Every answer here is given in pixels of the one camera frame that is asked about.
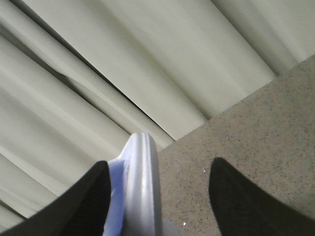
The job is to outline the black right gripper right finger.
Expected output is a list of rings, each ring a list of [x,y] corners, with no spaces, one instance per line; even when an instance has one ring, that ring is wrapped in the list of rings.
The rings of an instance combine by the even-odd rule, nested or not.
[[[209,198],[223,236],[313,236],[315,221],[263,191],[225,159],[213,160]]]

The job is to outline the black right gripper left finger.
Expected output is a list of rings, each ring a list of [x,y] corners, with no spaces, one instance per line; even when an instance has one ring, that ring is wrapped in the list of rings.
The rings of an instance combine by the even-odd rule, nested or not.
[[[96,162],[47,207],[3,236],[101,236],[111,200],[106,161]]]

